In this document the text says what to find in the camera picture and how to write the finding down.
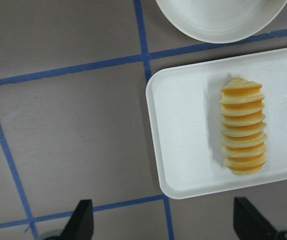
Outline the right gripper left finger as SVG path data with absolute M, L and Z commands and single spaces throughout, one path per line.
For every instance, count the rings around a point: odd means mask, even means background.
M 61 232 L 43 233 L 40 240 L 91 240 L 94 235 L 94 213 L 91 199 L 80 200 Z

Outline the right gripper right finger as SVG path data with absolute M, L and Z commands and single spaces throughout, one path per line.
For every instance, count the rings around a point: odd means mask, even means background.
M 233 229 L 240 240 L 287 240 L 287 229 L 275 228 L 246 197 L 235 197 Z

